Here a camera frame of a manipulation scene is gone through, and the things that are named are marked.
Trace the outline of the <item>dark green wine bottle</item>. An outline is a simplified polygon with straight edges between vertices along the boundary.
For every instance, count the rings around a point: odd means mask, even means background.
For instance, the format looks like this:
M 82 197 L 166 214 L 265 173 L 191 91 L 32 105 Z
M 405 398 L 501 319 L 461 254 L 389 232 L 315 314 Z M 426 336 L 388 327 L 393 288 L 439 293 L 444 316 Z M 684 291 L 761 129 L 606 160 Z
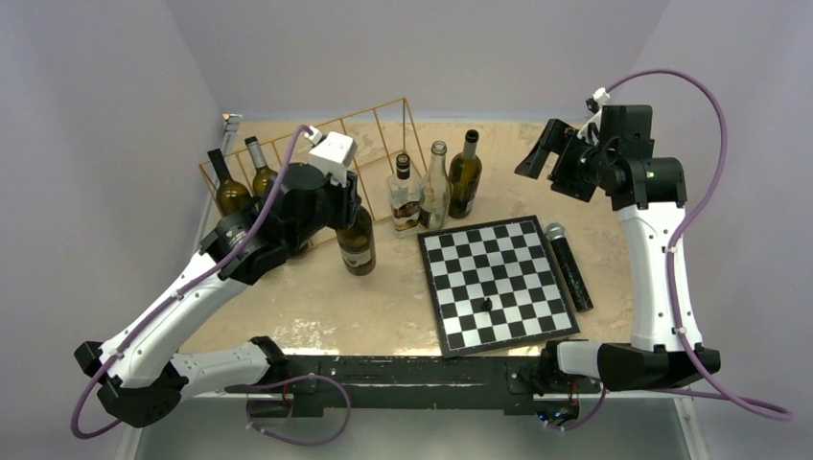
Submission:
M 268 165 L 256 136 L 247 137 L 244 143 L 255 168 L 255 175 L 252 179 L 252 190 L 254 195 L 263 196 L 264 193 L 272 187 L 278 173 Z

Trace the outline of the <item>clear liquor bottle black cap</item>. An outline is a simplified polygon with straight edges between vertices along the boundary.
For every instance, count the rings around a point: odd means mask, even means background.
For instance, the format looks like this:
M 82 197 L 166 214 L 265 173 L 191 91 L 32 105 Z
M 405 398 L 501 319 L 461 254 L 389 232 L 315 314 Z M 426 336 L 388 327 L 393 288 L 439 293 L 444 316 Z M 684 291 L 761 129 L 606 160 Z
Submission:
M 400 153 L 395 159 L 395 173 L 386 179 L 392 227 L 399 239 L 418 230 L 420 213 L 420 184 L 412 172 L 410 157 Z

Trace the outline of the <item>green bottle white label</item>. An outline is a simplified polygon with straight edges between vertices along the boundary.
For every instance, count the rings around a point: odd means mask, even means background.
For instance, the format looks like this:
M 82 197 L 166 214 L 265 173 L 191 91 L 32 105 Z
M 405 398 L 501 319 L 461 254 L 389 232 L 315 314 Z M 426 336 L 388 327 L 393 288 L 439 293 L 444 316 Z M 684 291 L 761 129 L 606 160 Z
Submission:
M 249 190 L 232 177 L 220 149 L 208 150 L 207 156 L 219 181 L 215 191 L 219 211 L 224 217 L 241 211 L 251 200 Z

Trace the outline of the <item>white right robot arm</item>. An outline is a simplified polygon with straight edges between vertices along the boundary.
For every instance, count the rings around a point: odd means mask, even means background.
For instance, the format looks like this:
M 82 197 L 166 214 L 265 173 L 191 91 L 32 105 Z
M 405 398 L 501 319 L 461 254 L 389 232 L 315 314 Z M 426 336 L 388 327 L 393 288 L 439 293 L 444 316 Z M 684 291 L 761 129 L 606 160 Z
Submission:
M 683 243 L 685 172 L 673 157 L 656 157 L 647 129 L 621 128 L 596 146 L 562 120 L 546 123 L 515 169 L 536 178 L 558 154 L 551 189 L 583 201 L 606 192 L 622 227 L 634 288 L 634 323 L 627 343 L 553 340 L 538 365 L 541 383 L 560 390 L 575 376 L 599 380 L 611 391 L 672 391 L 719 371 L 718 351 L 707 348 L 692 314 Z

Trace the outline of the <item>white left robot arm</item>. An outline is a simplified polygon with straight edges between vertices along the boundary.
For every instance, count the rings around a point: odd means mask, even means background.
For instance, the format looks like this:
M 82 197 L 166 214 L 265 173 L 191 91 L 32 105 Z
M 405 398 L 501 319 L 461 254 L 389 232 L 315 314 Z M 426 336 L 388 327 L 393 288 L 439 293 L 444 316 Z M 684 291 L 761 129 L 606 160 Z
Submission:
M 232 386 L 280 388 L 289 360 L 267 336 L 230 350 L 181 354 L 178 349 L 210 316 L 291 255 L 324 227 L 350 227 L 360 208 L 358 176 L 344 183 L 319 168 L 292 163 L 267 216 L 253 197 L 200 242 L 184 271 L 139 318 L 105 342 L 74 353 L 105 411 L 145 427 L 194 396 Z

